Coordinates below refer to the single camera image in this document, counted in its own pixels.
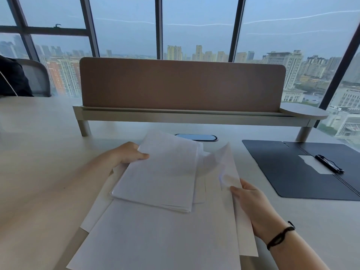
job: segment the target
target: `white desk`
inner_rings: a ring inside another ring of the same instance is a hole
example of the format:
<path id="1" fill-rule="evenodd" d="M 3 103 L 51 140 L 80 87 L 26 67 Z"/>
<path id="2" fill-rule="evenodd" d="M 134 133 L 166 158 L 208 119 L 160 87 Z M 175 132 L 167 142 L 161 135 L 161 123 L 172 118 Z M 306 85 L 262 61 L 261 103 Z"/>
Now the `white desk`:
<path id="1" fill-rule="evenodd" d="M 204 150 L 215 151 L 230 141 L 239 175 L 265 192 L 331 269 L 359 269 L 360 203 L 279 197 L 242 143 L 242 139 L 294 141 L 299 128 L 91 121 L 92 137 L 82 137 L 73 103 L 60 97 L 0 98 L 0 224 L 32 195 L 107 149 L 125 141 L 139 142 L 150 128 L 171 134 L 213 134 L 219 141 L 205 142 Z M 318 130 L 308 141 L 338 143 Z M 265 245 L 257 243 L 259 258 L 241 257 L 242 269 L 276 269 Z"/>

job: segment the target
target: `clipboard clip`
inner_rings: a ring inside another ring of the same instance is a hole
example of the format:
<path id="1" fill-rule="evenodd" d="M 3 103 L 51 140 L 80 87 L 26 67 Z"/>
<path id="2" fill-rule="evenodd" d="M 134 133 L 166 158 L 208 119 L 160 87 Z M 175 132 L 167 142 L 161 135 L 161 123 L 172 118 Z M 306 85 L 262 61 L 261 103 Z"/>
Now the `clipboard clip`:
<path id="1" fill-rule="evenodd" d="M 326 157 L 321 154 L 315 155 L 315 159 L 319 160 L 324 166 L 334 173 L 344 173 L 344 170 L 339 168 L 333 161 L 326 159 Z"/>

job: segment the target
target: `black bracelet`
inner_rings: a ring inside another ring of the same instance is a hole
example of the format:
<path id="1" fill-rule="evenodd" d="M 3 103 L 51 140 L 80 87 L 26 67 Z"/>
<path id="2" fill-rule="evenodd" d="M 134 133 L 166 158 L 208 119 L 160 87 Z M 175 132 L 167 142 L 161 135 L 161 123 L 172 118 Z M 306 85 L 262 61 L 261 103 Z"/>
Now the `black bracelet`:
<path id="1" fill-rule="evenodd" d="M 266 247 L 268 248 L 268 250 L 270 250 L 270 247 L 272 247 L 272 246 L 281 244 L 281 243 L 285 240 L 285 234 L 286 234 L 286 232 L 295 230 L 294 225 L 293 225 L 290 221 L 288 221 L 288 223 L 289 223 L 291 226 L 285 228 L 283 232 L 281 232 L 280 234 L 276 235 L 276 236 L 274 237 L 274 239 L 272 239 L 272 240 L 268 243 L 268 245 L 266 246 Z"/>

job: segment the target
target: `overcast sky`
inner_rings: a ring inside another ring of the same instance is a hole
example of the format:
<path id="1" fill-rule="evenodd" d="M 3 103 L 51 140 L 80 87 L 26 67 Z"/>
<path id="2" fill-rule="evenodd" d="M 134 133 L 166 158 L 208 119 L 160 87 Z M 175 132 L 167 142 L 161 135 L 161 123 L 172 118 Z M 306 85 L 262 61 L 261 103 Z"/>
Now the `overcast sky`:
<path id="1" fill-rule="evenodd" d="M 30 26 L 85 28 L 79 0 L 20 0 Z M 238 0 L 163 0 L 163 44 L 229 53 Z M 154 0 L 90 0 L 101 52 L 156 55 Z M 0 24 L 13 24 L 0 0 Z M 360 21 L 360 0 L 246 0 L 237 52 L 300 49 L 342 56 Z M 0 40 L 9 36 L 0 35 Z M 90 50 L 87 38 L 33 36 L 39 45 Z"/>

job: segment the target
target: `hand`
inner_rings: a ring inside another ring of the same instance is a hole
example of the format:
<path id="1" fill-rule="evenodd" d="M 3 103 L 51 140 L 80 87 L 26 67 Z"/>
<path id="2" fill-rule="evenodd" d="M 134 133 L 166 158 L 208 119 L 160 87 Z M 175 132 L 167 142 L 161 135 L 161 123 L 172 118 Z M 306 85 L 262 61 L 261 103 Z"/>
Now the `hand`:
<path id="1" fill-rule="evenodd" d="M 139 152 L 137 150 L 138 148 L 139 145 L 133 142 L 126 142 L 121 146 L 110 150 L 110 152 L 115 158 L 115 163 L 116 163 L 115 166 L 117 166 L 120 163 L 131 163 L 136 160 L 144 160 L 150 157 L 150 155 L 147 153 Z"/>
<path id="2" fill-rule="evenodd" d="M 241 208 L 249 216 L 255 236 L 268 244 L 289 225 L 275 211 L 261 190 L 243 179 L 240 181 L 243 188 L 231 186 L 230 191 L 239 199 Z"/>

